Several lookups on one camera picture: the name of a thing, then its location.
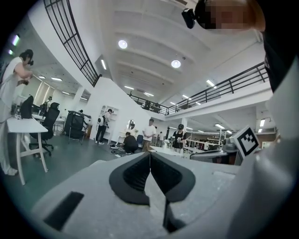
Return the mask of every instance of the floor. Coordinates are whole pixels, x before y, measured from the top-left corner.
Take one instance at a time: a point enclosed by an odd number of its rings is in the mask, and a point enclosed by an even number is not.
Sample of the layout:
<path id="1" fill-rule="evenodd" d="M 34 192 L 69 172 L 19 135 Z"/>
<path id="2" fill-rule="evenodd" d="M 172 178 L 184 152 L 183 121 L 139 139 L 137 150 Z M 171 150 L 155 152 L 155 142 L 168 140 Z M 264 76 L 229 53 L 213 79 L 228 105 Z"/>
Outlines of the floor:
<path id="1" fill-rule="evenodd" d="M 15 142 L 12 135 L 9 142 Z M 88 167 L 97 160 L 109 161 L 117 157 L 111 153 L 110 147 L 96 145 L 93 140 L 84 140 L 80 145 L 77 141 L 70 141 L 64 135 L 54 136 L 48 143 L 53 144 L 52 156 L 45 155 L 48 172 L 43 170 L 42 162 L 32 155 L 22 158 L 22 168 L 26 184 L 22 186 L 19 175 L 5 176 L 3 183 L 15 204 L 29 211 L 46 192 L 66 180 L 81 169 Z M 9 156 L 11 165 L 17 169 L 15 145 L 10 144 Z"/>

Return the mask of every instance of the black pants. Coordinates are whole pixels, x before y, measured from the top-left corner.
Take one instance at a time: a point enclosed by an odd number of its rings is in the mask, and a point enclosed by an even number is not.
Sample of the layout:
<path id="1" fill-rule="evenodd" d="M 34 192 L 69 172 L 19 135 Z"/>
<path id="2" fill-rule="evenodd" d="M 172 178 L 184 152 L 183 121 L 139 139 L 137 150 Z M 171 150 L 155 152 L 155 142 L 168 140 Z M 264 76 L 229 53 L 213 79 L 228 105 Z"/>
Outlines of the black pants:
<path id="1" fill-rule="evenodd" d="M 104 133 L 106 131 L 106 126 L 102 125 L 102 126 L 99 126 L 98 128 L 98 132 L 97 132 L 97 136 L 95 136 L 95 140 L 98 141 L 99 140 L 99 136 L 100 136 L 100 133 L 101 133 L 101 138 L 100 138 L 100 142 L 102 143 L 103 142 L 103 138 L 104 138 Z"/>
<path id="2" fill-rule="evenodd" d="M 126 153 L 135 153 L 135 150 L 138 149 L 138 145 L 137 146 L 130 146 L 130 145 L 124 145 L 123 149 L 126 151 Z"/>

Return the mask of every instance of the black metal railing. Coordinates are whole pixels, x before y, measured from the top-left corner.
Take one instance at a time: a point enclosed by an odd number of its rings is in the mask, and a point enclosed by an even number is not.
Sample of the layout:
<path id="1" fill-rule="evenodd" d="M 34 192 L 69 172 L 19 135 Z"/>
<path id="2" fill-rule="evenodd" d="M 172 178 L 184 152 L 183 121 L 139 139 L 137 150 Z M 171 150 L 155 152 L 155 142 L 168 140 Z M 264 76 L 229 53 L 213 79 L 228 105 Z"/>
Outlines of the black metal railing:
<path id="1" fill-rule="evenodd" d="M 213 87 L 190 96 L 189 99 L 178 102 L 176 105 L 168 108 L 167 114 L 201 105 L 211 100 L 221 98 L 226 94 L 234 94 L 249 85 L 263 83 L 268 78 L 264 62 L 262 62 Z"/>
<path id="2" fill-rule="evenodd" d="M 69 0 L 43 0 L 48 17 L 65 49 L 77 67 L 93 85 L 100 75 L 96 72 L 80 38 Z"/>
<path id="3" fill-rule="evenodd" d="M 140 105 L 140 107 L 142 109 L 148 110 L 148 111 L 152 111 L 158 114 L 163 114 L 163 115 L 167 115 L 168 112 L 168 107 L 160 105 L 158 103 L 149 101 L 147 99 L 143 99 L 131 94 L 128 94 L 137 104 Z"/>

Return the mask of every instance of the person in black shirt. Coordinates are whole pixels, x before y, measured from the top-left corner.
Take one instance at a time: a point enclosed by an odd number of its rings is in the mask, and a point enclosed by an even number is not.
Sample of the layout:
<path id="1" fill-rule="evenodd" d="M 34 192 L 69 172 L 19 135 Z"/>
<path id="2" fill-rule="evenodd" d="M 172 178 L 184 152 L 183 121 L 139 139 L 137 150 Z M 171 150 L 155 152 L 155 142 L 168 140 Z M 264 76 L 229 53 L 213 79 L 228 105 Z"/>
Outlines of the person in black shirt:
<path id="1" fill-rule="evenodd" d="M 173 147 L 178 148 L 181 150 L 183 148 L 183 143 L 186 140 L 186 133 L 183 131 L 184 125 L 179 124 L 178 131 L 173 133 L 173 136 L 175 137 L 175 140 L 173 142 Z"/>
<path id="2" fill-rule="evenodd" d="M 138 149 L 138 143 L 135 137 L 132 136 L 130 132 L 126 132 L 126 138 L 124 142 L 121 144 L 121 147 L 124 148 L 126 154 L 128 155 L 135 153 L 135 150 Z"/>
<path id="3" fill-rule="evenodd" d="M 265 67 L 274 92 L 299 55 L 296 1 L 199 0 L 193 12 L 182 12 L 188 28 L 195 20 L 211 31 L 222 33 L 255 29 L 263 35 Z"/>

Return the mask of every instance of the black office chair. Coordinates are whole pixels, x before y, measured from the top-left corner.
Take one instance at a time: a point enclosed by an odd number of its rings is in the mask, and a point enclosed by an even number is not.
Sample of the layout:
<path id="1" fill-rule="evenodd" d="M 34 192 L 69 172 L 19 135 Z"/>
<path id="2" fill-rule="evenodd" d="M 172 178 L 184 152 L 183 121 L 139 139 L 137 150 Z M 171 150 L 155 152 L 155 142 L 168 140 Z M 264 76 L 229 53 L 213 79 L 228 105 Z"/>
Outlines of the black office chair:
<path id="1" fill-rule="evenodd" d="M 51 156 L 52 153 L 47 149 L 47 147 L 51 147 L 52 150 L 54 147 L 53 145 L 48 144 L 47 140 L 51 139 L 54 135 L 53 126 L 60 113 L 60 111 L 58 110 L 58 105 L 58 103 L 51 104 L 50 108 L 48 109 L 47 116 L 42 123 L 42 125 L 48 130 L 47 132 L 41 133 L 42 141 L 44 141 L 44 143 L 42 142 L 42 147 L 49 153 L 49 156 Z M 37 133 L 31 133 L 30 135 L 32 138 L 38 140 Z M 32 146 L 38 146 L 38 143 L 30 143 L 29 148 L 31 149 Z"/>
<path id="2" fill-rule="evenodd" d="M 70 140 L 75 140 L 75 141 L 79 141 L 82 144 L 84 139 L 84 133 L 85 133 L 85 131 L 82 131 L 83 128 L 85 129 L 84 116 L 74 112 L 71 119 L 71 127 L 69 131 L 68 143 L 70 143 Z"/>

